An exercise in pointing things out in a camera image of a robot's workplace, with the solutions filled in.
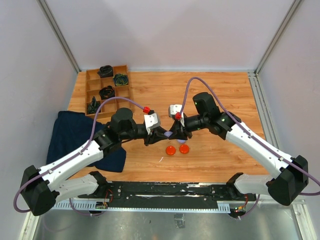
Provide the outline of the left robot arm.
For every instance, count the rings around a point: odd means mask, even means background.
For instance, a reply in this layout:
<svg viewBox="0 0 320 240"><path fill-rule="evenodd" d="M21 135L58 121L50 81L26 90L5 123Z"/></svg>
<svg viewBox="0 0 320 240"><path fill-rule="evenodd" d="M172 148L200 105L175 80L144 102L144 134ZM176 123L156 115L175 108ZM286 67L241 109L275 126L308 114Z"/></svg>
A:
<svg viewBox="0 0 320 240"><path fill-rule="evenodd" d="M101 198L107 193L107 181L99 172L69 178L120 149L124 141L142 139L148 146L166 140L165 132L155 112L145 114L144 122L137 124L130 109L120 108L102 130L93 132L76 150L40 168L27 167L16 195L23 197L34 216L41 216L56 203L80 195Z"/></svg>

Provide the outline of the orange earbud case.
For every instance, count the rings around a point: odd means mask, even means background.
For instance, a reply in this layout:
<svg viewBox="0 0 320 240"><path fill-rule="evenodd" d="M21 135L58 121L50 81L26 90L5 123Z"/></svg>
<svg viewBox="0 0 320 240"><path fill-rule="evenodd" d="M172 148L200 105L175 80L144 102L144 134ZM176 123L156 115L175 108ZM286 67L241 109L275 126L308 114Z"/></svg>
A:
<svg viewBox="0 0 320 240"><path fill-rule="evenodd" d="M190 147L189 147L187 144L181 144L181 145L179 146L179 151L180 151L180 153L182 153L182 154L188 154L189 151L190 151Z"/></svg>
<svg viewBox="0 0 320 240"><path fill-rule="evenodd" d="M176 153L176 148L174 146L172 146L172 145L167 146L166 149L165 149L165 152L166 152L167 155L173 156Z"/></svg>

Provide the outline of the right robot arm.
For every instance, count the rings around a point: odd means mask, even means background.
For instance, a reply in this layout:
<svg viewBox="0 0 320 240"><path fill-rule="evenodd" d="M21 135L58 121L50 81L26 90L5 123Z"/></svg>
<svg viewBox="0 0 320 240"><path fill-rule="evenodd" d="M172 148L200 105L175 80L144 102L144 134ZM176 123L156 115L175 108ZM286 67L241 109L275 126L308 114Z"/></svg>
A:
<svg viewBox="0 0 320 240"><path fill-rule="evenodd" d="M267 175L236 173L226 183L230 199L238 200L244 194L269 195L279 204L289 206L301 194L309 183L308 161L303 156L293 157L266 142L236 115L220 111L209 93L198 93L192 100L197 115L186 116L180 104L169 106L168 115L174 120L169 139L188 140L194 131L208 129L244 150L268 172Z"/></svg>

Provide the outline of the purple earbud case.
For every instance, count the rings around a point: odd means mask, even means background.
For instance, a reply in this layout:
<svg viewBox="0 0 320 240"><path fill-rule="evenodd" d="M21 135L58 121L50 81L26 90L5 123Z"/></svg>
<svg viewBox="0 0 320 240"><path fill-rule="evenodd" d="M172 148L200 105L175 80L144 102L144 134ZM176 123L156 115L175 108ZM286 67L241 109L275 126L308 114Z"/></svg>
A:
<svg viewBox="0 0 320 240"><path fill-rule="evenodd" d="M169 138L173 133L171 131L166 131L164 135Z"/></svg>
<svg viewBox="0 0 320 240"><path fill-rule="evenodd" d="M184 144L186 142L186 140L178 139L177 142L180 143L180 144Z"/></svg>

